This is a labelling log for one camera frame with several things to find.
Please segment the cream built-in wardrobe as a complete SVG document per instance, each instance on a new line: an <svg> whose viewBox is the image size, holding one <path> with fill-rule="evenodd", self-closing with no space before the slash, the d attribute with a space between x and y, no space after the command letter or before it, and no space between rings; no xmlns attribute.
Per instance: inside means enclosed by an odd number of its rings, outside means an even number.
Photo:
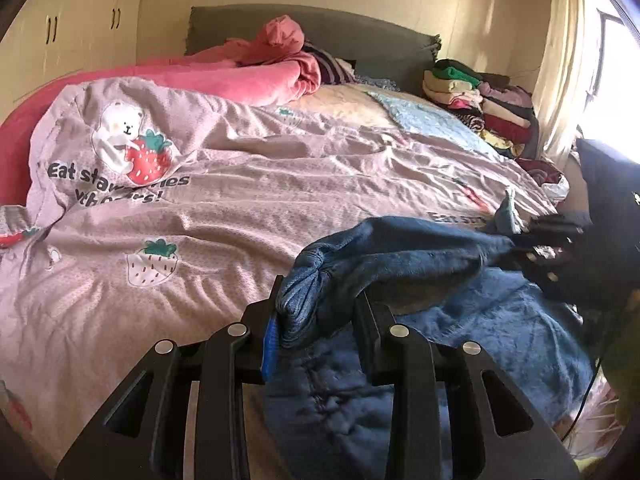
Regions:
<svg viewBox="0 0 640 480"><path fill-rule="evenodd" d="M26 0L1 40L1 116L48 82L136 60L140 0Z"/></svg>

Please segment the grey upholstered headboard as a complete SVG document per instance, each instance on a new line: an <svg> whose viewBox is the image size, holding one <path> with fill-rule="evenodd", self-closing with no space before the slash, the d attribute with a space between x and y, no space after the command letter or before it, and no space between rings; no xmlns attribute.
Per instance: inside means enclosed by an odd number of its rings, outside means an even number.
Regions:
<svg viewBox="0 0 640 480"><path fill-rule="evenodd" d="M194 6L191 9L186 53L195 54L230 38L250 40L262 26L287 15L305 38L345 61L356 73L395 81L400 90L418 94L423 73L435 64L442 40L370 16L292 4L244 3Z"/></svg>

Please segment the cream window curtain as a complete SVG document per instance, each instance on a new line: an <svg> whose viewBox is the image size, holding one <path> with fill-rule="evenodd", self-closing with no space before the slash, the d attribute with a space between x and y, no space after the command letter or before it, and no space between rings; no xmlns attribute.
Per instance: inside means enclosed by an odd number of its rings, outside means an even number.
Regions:
<svg viewBox="0 0 640 480"><path fill-rule="evenodd" d="M539 125L537 156L559 168L565 166L576 136L585 46L585 0L551 0L533 103Z"/></svg>

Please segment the pink fleece blanket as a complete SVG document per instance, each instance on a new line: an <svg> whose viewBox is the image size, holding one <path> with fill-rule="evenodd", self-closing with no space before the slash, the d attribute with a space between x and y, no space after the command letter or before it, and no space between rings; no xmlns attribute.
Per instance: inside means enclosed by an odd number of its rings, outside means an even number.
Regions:
<svg viewBox="0 0 640 480"><path fill-rule="evenodd" d="M248 105L281 105L316 92L319 63L303 51L305 35L287 15L274 18L253 40L224 44L178 58L156 58L110 70L82 72L48 82L1 123L1 203L23 205L30 187L28 155L37 122L70 84L139 77L160 86L194 90Z"/></svg>

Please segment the striped dark garment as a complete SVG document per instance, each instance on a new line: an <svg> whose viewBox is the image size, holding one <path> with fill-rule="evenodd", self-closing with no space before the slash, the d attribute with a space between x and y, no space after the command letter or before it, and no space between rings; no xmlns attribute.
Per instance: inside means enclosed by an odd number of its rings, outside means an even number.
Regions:
<svg viewBox="0 0 640 480"><path fill-rule="evenodd" d="M303 51L312 55L318 65L322 84L354 84L356 82L354 69L350 64L334 56L326 50L316 47L311 42L306 41Z"/></svg>

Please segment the pink strawberry print duvet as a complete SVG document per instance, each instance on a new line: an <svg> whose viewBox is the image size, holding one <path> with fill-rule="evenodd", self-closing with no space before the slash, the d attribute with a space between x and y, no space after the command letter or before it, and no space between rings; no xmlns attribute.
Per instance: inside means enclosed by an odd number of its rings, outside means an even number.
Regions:
<svg viewBox="0 0 640 480"><path fill-rule="evenodd" d="M551 200L488 146L252 107L139 78L61 91L30 137L26 203L1 209L1 408L53 470L155 341L205 338L308 244L388 214L477 229L507 190Z"/></svg>

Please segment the stack of folded clothes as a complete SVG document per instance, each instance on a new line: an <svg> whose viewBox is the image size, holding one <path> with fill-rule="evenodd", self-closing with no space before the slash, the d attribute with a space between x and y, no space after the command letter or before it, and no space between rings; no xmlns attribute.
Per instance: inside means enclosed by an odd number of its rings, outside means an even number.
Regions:
<svg viewBox="0 0 640 480"><path fill-rule="evenodd" d="M532 95L507 76L477 73L451 58L424 72L428 100L456 116L499 154L512 159L537 156L539 122Z"/></svg>

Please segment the light blue patterned sheet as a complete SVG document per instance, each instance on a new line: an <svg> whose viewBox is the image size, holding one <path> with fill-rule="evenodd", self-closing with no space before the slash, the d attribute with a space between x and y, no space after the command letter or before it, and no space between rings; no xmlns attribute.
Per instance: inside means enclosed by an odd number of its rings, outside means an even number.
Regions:
<svg viewBox="0 0 640 480"><path fill-rule="evenodd" d="M499 156L477 133L441 108L376 91L366 91L366 95L378 102L392 122L404 131L446 140L459 148L491 158Z"/></svg>

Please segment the blue denim pants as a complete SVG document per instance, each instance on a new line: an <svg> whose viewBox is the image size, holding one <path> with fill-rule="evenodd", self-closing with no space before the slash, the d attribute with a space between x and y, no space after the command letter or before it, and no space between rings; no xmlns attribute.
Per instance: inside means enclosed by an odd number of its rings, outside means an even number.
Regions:
<svg viewBox="0 0 640 480"><path fill-rule="evenodd" d="M567 304L501 261L509 237L425 220L364 220L307 246L277 298L280 359L267 426L297 479L388 479L394 388L372 385L352 328L360 294L435 344L477 342L551 427L585 393L592 363ZM451 472L447 396L438 390L442 475Z"/></svg>

